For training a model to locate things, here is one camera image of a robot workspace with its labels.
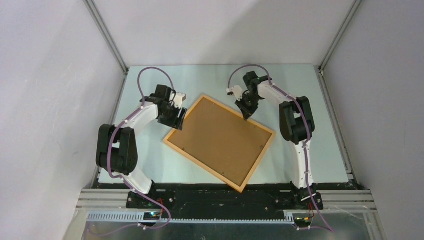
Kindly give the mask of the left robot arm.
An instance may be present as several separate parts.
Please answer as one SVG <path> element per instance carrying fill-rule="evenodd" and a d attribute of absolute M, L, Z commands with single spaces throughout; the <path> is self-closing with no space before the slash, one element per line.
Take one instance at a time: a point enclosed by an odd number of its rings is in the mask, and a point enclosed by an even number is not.
<path fill-rule="evenodd" d="M 140 193 L 138 201 L 145 208 L 156 206 L 158 194 L 151 190 L 154 182 L 138 167 L 136 137 L 153 121 L 181 131 L 188 111 L 183 107 L 186 98 L 185 93 L 157 85 L 155 92 L 142 97 L 135 111 L 122 122 L 103 124 L 99 128 L 96 165 L 111 178 L 120 179 L 131 191 Z"/>

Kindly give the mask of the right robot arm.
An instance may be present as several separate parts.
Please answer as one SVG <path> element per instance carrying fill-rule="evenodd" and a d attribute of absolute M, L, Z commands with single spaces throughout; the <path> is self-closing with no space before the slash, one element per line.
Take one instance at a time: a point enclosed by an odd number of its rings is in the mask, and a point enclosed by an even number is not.
<path fill-rule="evenodd" d="M 315 121 L 310 101 L 306 96 L 294 97 L 276 86 L 270 77 L 259 77 L 254 71 L 243 76 L 247 89 L 239 85 L 228 86 L 227 94 L 234 96 L 243 119 L 248 120 L 258 109 L 261 100 L 278 106 L 279 130 L 292 148 L 293 176 L 291 178 L 291 204 L 304 209 L 317 201 L 316 184 L 311 171 L 310 145 Z"/>

